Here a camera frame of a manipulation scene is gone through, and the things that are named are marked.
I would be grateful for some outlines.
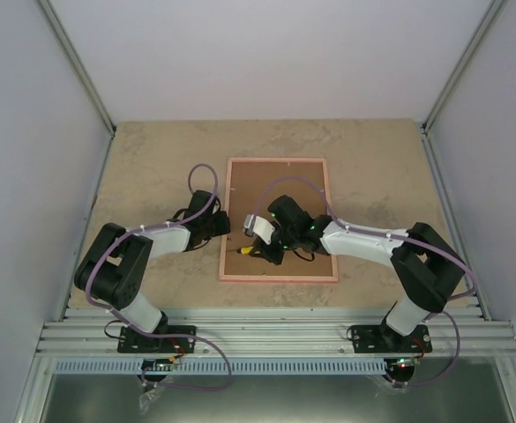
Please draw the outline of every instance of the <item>wooden table surface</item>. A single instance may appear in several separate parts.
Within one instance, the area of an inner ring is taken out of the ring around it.
[[[449,239],[412,121],[125,122],[109,153],[85,249],[107,222],[150,225],[186,207],[187,174],[199,162],[216,169],[223,198],[228,158],[241,156],[325,157],[333,208],[343,219],[383,228],[423,221]],[[193,181],[212,189],[205,169]],[[220,246],[215,239],[198,251],[151,260],[142,292],[160,308],[382,307],[404,294],[393,270],[353,257],[338,257],[335,284],[220,282]],[[74,288],[70,307],[90,306]]]

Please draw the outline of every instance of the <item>gray wall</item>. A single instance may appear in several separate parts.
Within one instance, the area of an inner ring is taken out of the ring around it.
[[[516,327],[516,1],[492,28],[434,135],[492,313]]]
[[[116,122],[422,120],[490,0],[54,0]]]
[[[33,0],[0,0],[0,422],[68,286],[108,134]]]

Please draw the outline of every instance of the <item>gray floor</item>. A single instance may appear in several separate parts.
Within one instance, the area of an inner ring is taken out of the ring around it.
[[[447,360],[426,360],[417,377],[439,372]],[[214,377],[183,377],[212,385]],[[509,422],[496,369],[462,360],[443,381],[408,392],[368,376],[241,376],[216,393],[166,390],[145,416],[133,376],[56,376],[43,423],[65,422]]]

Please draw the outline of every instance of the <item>metal grate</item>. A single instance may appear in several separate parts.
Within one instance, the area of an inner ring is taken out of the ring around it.
[[[58,375],[137,375],[143,359],[61,359]],[[231,359],[234,375],[382,375],[383,359]],[[174,375],[226,375],[221,359],[183,359]],[[166,375],[168,367],[149,374]]]

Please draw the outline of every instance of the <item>white wall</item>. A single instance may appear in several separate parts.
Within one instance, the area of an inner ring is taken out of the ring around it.
[[[33,0],[0,0],[0,422],[69,284],[108,134]]]
[[[434,132],[493,315],[516,328],[516,2],[508,2]]]
[[[490,0],[55,0],[111,117],[429,113]]]

